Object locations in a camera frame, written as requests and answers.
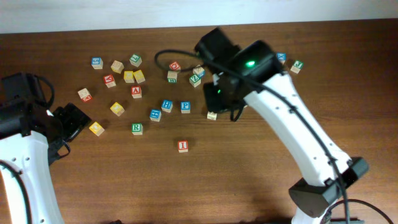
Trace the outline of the red I block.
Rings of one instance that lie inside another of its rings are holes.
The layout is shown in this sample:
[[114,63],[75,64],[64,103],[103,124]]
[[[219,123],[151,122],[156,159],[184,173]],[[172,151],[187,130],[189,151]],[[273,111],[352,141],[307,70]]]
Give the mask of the red I block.
[[188,152],[188,141],[186,140],[178,141],[177,147],[180,153]]

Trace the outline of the green R block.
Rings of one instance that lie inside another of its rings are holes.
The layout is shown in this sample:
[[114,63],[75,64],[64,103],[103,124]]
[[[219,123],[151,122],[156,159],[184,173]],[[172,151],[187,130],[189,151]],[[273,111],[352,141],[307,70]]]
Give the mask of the green R block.
[[141,123],[132,123],[133,135],[143,135],[143,125]]

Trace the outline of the red A block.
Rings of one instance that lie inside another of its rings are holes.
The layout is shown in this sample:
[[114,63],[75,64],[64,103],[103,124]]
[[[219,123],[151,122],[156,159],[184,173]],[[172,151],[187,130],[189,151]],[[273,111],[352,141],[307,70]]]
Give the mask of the red A block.
[[133,98],[142,98],[142,90],[140,86],[131,87],[131,95]]

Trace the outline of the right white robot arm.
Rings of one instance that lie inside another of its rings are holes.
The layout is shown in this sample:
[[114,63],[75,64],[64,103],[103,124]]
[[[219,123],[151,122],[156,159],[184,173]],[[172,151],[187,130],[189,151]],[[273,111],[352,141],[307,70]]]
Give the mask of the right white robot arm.
[[327,213],[369,169],[362,157],[350,157],[324,132],[297,93],[274,51],[258,40],[241,49],[221,29],[195,46],[213,74],[203,87],[213,113],[230,112],[236,121],[245,107],[261,115],[284,143],[302,178],[289,189],[297,206],[293,223],[325,223]]

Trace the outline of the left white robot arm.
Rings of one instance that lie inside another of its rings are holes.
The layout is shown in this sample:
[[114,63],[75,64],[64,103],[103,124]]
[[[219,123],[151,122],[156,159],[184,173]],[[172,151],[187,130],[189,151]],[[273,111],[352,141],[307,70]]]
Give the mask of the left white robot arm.
[[13,223],[63,223],[50,165],[64,156],[91,119],[74,104],[50,111],[44,77],[16,73],[1,80],[1,175]]

